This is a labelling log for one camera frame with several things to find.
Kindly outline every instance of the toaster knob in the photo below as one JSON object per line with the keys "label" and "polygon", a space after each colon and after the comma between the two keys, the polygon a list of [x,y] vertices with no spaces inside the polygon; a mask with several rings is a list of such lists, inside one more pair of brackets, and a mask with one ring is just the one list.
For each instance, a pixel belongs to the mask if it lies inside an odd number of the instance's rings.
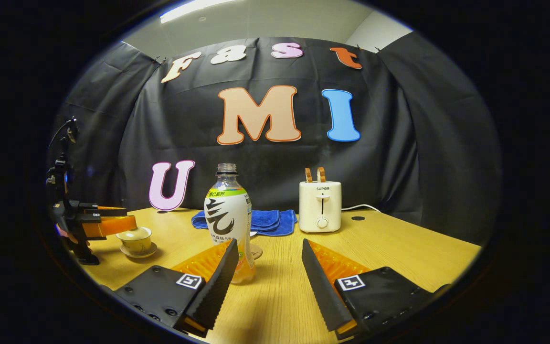
{"label": "toaster knob", "polygon": [[326,228],[326,226],[328,226],[328,219],[325,217],[319,217],[316,224],[319,228]]}

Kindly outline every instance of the teacup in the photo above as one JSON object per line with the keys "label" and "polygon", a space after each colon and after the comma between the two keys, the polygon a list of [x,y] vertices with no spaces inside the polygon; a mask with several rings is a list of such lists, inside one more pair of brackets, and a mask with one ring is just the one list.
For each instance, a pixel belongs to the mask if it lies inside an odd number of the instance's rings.
{"label": "teacup", "polygon": [[122,241],[122,245],[131,255],[142,255],[152,246],[152,231],[150,228],[137,227],[130,231],[116,234],[116,237]]}

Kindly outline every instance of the ceiling light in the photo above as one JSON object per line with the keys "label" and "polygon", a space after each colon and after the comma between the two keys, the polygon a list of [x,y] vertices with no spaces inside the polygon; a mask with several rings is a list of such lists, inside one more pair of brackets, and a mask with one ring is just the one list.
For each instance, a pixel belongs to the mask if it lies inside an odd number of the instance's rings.
{"label": "ceiling light", "polygon": [[166,22],[169,22],[170,20],[173,20],[175,18],[179,18],[183,15],[187,15],[188,13],[192,13],[193,11],[198,11],[201,9],[205,9],[209,6],[214,6],[218,4],[223,4],[225,2],[231,2],[236,0],[194,0],[191,2],[188,2],[188,4],[184,4],[182,6],[176,7],[167,13],[164,13],[161,15],[161,24],[164,24]]}

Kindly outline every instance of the letter m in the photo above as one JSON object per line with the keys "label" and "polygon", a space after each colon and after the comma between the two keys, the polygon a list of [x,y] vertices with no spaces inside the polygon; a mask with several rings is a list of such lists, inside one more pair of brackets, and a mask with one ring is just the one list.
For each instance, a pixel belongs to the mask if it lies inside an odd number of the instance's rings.
{"label": "letter m", "polygon": [[294,122],[292,96],[296,87],[279,85],[271,87],[260,105],[247,93],[243,87],[229,88],[221,91],[218,96],[224,100],[224,121],[222,134],[218,136],[219,144],[237,144],[243,142],[243,134],[239,132],[240,120],[252,140],[260,138],[266,120],[271,119],[271,128],[266,132],[269,141],[296,141],[301,138],[301,132]]}

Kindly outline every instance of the white cable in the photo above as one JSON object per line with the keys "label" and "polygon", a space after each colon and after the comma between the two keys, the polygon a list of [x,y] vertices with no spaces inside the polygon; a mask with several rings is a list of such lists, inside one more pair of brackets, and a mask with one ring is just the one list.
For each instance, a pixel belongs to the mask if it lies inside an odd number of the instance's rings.
{"label": "white cable", "polygon": [[359,204],[359,205],[354,205],[353,207],[349,207],[349,208],[343,208],[341,209],[342,211],[343,210],[351,210],[351,209],[354,209],[354,208],[358,208],[358,207],[369,207],[370,209],[373,209],[373,210],[376,210],[378,211],[379,213],[381,213],[381,211],[371,205],[368,205],[368,204]]}

